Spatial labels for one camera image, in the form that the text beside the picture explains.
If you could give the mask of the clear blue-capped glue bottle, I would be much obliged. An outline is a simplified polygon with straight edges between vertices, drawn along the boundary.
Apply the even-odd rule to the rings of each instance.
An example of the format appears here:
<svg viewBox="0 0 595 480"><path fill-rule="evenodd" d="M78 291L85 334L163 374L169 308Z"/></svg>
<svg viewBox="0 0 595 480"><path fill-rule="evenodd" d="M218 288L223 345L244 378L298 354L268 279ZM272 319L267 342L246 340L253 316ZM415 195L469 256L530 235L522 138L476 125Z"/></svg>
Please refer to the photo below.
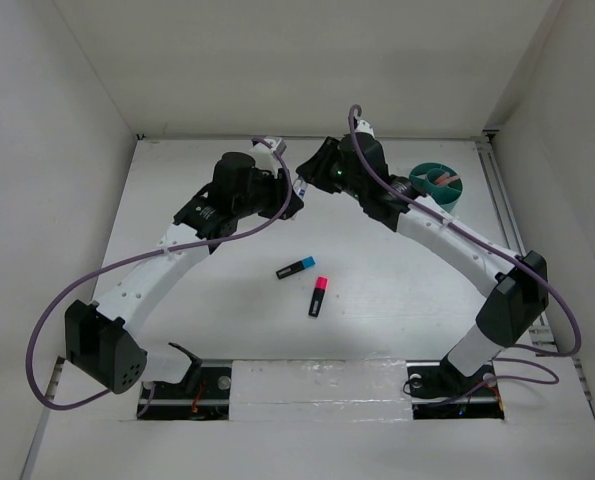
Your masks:
<svg viewBox="0 0 595 480"><path fill-rule="evenodd" d="M301 182L299 184L299 187L297 188L297 194L298 194L298 196L299 196L300 199L304 199L305 198L307 187L308 187L308 184L305 183L305 182Z"/></svg>

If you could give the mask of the teal round divided organizer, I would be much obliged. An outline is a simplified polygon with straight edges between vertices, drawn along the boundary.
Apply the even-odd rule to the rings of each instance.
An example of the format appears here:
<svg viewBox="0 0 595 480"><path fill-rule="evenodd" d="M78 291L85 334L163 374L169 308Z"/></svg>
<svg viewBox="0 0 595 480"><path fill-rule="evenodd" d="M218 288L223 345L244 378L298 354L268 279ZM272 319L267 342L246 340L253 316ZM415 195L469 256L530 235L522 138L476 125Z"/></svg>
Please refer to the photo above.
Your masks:
<svg viewBox="0 0 595 480"><path fill-rule="evenodd" d="M410 171L411 182L425 190L446 212L451 212L463 193L463 182L459 180L447 185L436 186L435 180L444 172L458 175L455 170L441 163L422 163Z"/></svg>

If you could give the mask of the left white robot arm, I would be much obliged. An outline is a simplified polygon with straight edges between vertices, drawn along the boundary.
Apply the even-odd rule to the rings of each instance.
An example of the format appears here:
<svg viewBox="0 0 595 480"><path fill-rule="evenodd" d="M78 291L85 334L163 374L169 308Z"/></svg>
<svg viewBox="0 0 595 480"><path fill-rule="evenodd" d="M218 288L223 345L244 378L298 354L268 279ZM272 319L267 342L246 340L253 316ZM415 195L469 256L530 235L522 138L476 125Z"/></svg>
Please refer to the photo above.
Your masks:
<svg viewBox="0 0 595 480"><path fill-rule="evenodd" d="M227 152L202 187L173 217L154 256L143 259L111 290L65 312L67 359L114 394L143 378L148 353L137 343L155 307L183 276L226 240L241 219L287 219L302 208L280 146L261 140L246 153Z"/></svg>

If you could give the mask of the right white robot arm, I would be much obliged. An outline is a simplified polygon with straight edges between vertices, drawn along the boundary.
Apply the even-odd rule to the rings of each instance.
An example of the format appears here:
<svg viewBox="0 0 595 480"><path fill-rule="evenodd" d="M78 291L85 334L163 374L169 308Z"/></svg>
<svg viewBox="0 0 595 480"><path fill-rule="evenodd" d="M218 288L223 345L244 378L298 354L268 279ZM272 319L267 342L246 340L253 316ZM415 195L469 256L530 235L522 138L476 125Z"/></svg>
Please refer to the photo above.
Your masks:
<svg viewBox="0 0 595 480"><path fill-rule="evenodd" d="M414 396L449 397L472 389L483 377L484 365L515 345L548 306L542 284L547 264L540 254L503 250L496 256L496 244L482 248L485 239L476 232L459 236L422 188L389 173L382 145L371 135L326 138L296 173L319 190L353 197L369 218L430 250L484 296L474 325L436 369L421 377Z"/></svg>

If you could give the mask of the orange pen with white grip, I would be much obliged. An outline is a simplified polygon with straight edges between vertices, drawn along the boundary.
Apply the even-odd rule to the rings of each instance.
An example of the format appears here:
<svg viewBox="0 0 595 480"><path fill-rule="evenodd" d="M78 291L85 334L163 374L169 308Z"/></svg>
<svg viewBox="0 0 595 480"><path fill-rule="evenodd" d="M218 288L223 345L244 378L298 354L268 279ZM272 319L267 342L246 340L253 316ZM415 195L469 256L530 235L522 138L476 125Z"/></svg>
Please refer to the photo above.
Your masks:
<svg viewBox="0 0 595 480"><path fill-rule="evenodd" d="M434 184L436 186L443 187L443 186L447 186L459 179L460 179L459 175L450 175L448 172L444 172L441 176L439 176L435 180Z"/></svg>

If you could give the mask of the blue black highlighter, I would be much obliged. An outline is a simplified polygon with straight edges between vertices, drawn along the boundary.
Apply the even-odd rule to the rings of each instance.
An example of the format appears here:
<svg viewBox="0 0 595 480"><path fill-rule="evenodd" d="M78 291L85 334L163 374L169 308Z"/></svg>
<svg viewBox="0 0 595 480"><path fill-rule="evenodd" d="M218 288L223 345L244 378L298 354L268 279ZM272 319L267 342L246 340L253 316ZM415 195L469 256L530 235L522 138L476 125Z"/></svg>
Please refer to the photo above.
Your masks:
<svg viewBox="0 0 595 480"><path fill-rule="evenodd" d="M297 273L300 273L309 268L312 268L315 264L315 259L312 256L309 256L294 263L291 263L290 265L280 268L275 272L275 275L279 280L281 280L295 275Z"/></svg>

